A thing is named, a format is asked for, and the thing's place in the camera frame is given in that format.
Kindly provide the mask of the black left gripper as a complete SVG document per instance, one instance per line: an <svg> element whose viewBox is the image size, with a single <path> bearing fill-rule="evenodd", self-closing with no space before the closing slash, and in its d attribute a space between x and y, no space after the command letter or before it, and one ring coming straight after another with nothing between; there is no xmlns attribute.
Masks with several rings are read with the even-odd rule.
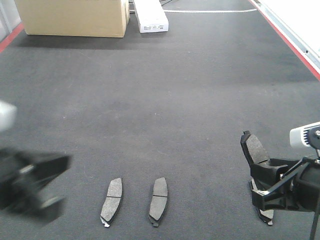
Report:
<svg viewBox="0 0 320 240"><path fill-rule="evenodd" d="M37 215L44 224L58 219L64 213L66 198L53 196L40 203L39 189L67 171L71 162L72 156L67 154L2 148L0 209Z"/></svg>

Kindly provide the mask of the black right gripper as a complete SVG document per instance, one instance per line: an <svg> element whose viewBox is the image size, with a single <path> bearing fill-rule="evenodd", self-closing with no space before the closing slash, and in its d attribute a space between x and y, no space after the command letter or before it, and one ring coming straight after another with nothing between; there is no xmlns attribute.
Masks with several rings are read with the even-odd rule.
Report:
<svg viewBox="0 0 320 240"><path fill-rule="evenodd" d="M277 182L278 167L270 165L268 161L252 164L250 175L258 189L251 190L252 204L258 209L320 211L320 160L318 158L303 157L293 169L285 173L279 182Z"/></svg>

